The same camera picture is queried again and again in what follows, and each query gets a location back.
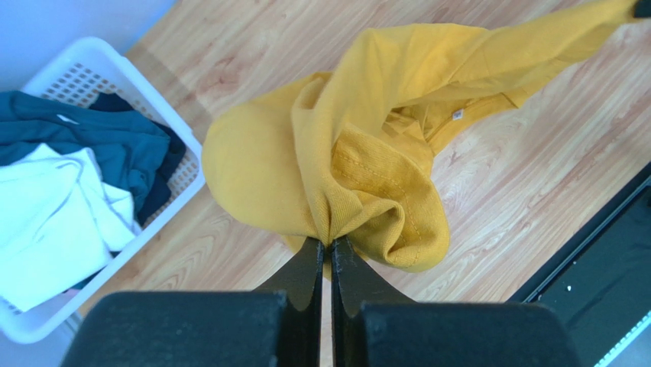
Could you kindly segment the yellow t shirt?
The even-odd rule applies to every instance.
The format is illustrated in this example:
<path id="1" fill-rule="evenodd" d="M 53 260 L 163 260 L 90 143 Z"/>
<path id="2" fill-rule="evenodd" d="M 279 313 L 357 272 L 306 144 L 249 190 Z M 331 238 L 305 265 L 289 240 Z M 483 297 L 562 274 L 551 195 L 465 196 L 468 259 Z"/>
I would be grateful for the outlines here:
<path id="1" fill-rule="evenodd" d="M 202 150 L 206 184 L 231 216 L 294 250 L 308 238 L 348 237 L 365 258 L 428 270 L 450 244 L 430 178 L 435 155 L 649 16 L 641 1 L 591 1 L 504 28 L 368 29 L 333 71 L 214 121 Z"/>

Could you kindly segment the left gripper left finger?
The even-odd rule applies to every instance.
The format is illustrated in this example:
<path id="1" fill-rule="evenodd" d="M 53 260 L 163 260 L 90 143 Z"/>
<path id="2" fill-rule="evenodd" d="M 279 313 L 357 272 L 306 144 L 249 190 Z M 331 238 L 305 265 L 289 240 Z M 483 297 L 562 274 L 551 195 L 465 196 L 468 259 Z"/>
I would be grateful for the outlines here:
<path id="1" fill-rule="evenodd" d="M 319 365 L 324 257 L 324 245 L 308 238 L 283 267 L 254 289 L 281 299 L 276 342 L 279 366 Z"/>

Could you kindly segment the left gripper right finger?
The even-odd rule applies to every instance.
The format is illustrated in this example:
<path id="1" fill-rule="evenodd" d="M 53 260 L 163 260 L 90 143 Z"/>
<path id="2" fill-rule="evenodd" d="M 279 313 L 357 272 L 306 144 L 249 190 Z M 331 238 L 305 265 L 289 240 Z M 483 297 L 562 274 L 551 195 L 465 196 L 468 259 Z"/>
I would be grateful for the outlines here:
<path id="1" fill-rule="evenodd" d="M 376 366 L 376 338 L 386 331 L 385 311 L 415 301 L 387 282 L 345 236 L 331 249 L 332 344 L 336 366 Z"/>

